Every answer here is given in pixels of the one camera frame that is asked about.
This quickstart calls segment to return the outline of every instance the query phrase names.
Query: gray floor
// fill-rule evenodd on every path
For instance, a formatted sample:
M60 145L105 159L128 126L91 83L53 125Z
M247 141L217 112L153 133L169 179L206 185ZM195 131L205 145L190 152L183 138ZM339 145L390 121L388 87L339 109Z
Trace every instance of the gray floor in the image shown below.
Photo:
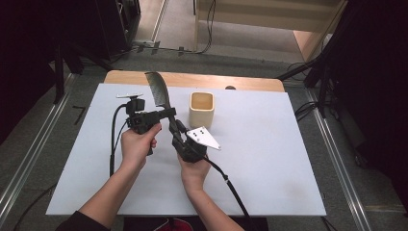
M161 47L172 48L171 46L174 46L174 48L178 48L178 46L189 46L188 41L190 40L180 35L184 35L182 32L190 30L182 29L182 31L177 31L174 25L180 23L175 23L176 19L169 18L174 16L174 11L177 8L185 11L185 13L192 14L192 6L190 7L192 2L190 0L180 0L178 3L182 3L184 7L176 7L176 2L178 1L168 0L167 2L163 23L157 36L157 40L161 41ZM242 36L226 38L225 41L217 41L217 37L215 37L215 44L207 55L186 54L178 57L177 53L166 51L159 51L158 54L151 55L150 51L145 50L141 53L131 53L123 56L114 66L117 69L126 70L178 71L271 78L284 73L290 64L300 62L299 59L301 59L298 50L296 50L294 38L287 31L282 33L286 33L285 35L282 34L283 38L274 40L276 42L281 41L281 43L271 44L266 42L264 45L254 48L262 50L261 47L272 47L269 52L275 53L270 55L267 52L263 58L259 58L259 51L251 54L248 49L245 52L235 54L236 47L247 48L253 45L245 43L250 39L248 38L250 35L245 35L245 39L241 41ZM88 66L84 74L76 78L64 111L0 230L12 230L24 209L40 193L58 181L83 120L80 119L80 123L74 125L79 112L72 107L87 107L97 84L101 83L105 76L106 72L99 66ZM298 74L295 78L301 79L303 75ZM285 90L293 103L293 110L307 102L305 89L295 80L286 81ZM45 94L0 146L2 173L0 175L0 191L3 191L12 180L13 174L17 171L42 122L51 109L53 97L54 90L50 90ZM366 208L372 230L408 230L408 219L403 216L405 211L401 207L389 179L375 169L357 167L354 162L353 149L344 134L341 123L330 114L327 121L342 154L346 169L351 176L352 183ZM337 230L358 230L315 117L308 115L301 120L299 129L322 194L328 214L327 218ZM50 198L50 195L46 195L33 207L23 220L20 230L53 230L65 219L64 217L45 215ZM320 218L273 217L268 218L268 223L269 230L326 230ZM113 230L120 230L120 228L121 219L118 218Z

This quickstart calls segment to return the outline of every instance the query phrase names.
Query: black cable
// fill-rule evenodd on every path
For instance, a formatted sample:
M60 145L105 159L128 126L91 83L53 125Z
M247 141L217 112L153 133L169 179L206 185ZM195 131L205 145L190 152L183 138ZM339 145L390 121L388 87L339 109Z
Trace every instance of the black cable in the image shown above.
M216 0L214 0L213 3L211 4L210 9L208 10L208 14L207 14L207 31L208 31L208 36L209 36L207 46L204 48L204 50L196 52L196 54L204 54L211 48L211 43L213 42L213 22L214 22L215 14L216 14Z
M116 149L116 145L115 145L115 124L116 124L116 116L117 113L119 112L119 110L121 108L125 108L126 104L122 104L119 107L117 107L115 113L114 113L114 118L112 120L112 135L111 135L111 160L110 160L110 176L112 176L114 174L115 171L115 149Z
M24 213L21 215L20 219L18 220L17 224L14 226L13 231L17 231L20 228L20 224L21 222L24 220L24 217L28 214L28 212L30 212L30 210L33 208L33 206L42 199L43 196L45 196L47 193L51 192L55 187L57 186L57 183L55 183L54 185L52 185L50 188L46 189L42 194L40 194L36 200L33 201L33 203L31 203L27 209L24 211Z
M189 50L179 50L179 49L173 49L173 48L161 48L161 47L146 47L144 46L143 49L151 49L151 50L165 50L165 51L176 51L176 52L183 52L184 54L204 54L211 48L211 44L213 42L213 23L214 23L214 15L216 13L216 0L213 1L213 3L210 6L210 9L207 14L207 30L208 30L208 35L209 35L209 40L207 42L207 46L202 50L202 51L189 51ZM120 54L116 54L115 56L118 55L125 55L134 51L138 51L140 46L134 46L132 47L131 50L122 52Z
M332 223L330 223L330 221L327 218L325 218L325 217L320 217L320 218L321 218L321 220L323 220L324 225L326 225L326 228L327 228L328 231L332 231L331 228L333 228L334 231L338 231L336 229L336 227L334 227L334 225Z
M222 178L224 178L225 183L228 185L228 187L230 188L232 194L235 196L235 198L237 199L238 204L240 205L243 214L245 215L245 217L248 219L248 221L250 222L251 226L252 226L252 230L256 231L257 228L251 218L251 216L249 215L249 213L246 211L245 206L243 205L240 196L238 195L237 191L235 190L234 186L232 185L232 182L228 179L228 175L226 175L222 169L217 166L214 162L210 161L210 159L208 159L207 157L203 157L203 160L210 163L210 165L215 168L219 173L221 173Z

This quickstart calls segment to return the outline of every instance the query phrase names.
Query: white table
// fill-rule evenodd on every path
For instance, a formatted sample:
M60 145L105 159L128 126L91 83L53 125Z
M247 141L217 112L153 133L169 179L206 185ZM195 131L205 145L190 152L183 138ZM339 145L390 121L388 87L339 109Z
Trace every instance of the white table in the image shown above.
M216 97L213 125L209 131L222 146L208 149L210 158L229 175L251 216L324 216L325 209L308 159L289 97L284 92L214 90L169 87L176 118L188 124L189 96L209 91ZM78 210L109 177L111 124L116 107L126 99L118 93L141 92L147 112L154 106L148 86L101 84L89 107L78 138L50 202L47 215L70 215ZM118 114L116 131L126 114ZM165 128L158 147L149 156L134 187L119 210L120 215L189 216L189 203L180 179L180 167ZM115 165L120 164L120 147ZM205 190L228 215L242 210L223 182L210 170Z

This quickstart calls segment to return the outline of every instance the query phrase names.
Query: blade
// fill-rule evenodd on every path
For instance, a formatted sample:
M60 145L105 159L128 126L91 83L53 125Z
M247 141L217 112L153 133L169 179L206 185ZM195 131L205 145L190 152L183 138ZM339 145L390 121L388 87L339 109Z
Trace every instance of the blade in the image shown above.
M164 107L165 109L169 109L170 102L168 99L167 86L162 75L160 75L158 72L146 72L144 74L146 75L147 82L149 82L156 107Z

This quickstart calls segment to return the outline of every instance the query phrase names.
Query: aluminum rail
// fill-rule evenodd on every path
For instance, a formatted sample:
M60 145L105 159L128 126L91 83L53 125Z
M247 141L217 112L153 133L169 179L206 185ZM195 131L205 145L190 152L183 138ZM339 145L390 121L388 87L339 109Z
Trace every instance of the aluminum rail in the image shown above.
M69 98L71 88L75 83L77 74L69 74L65 80L64 88L65 95L58 104L55 104L44 123L42 124L39 132L37 133L36 138L30 146L27 154L22 160L20 166L15 172L11 182L8 187L3 191L0 198L0 228L3 226L13 204L15 203L21 189L23 188L31 170L36 164L37 158L41 153L42 148L48 140L49 135L51 134L58 118L60 117L61 112L64 109L66 101Z

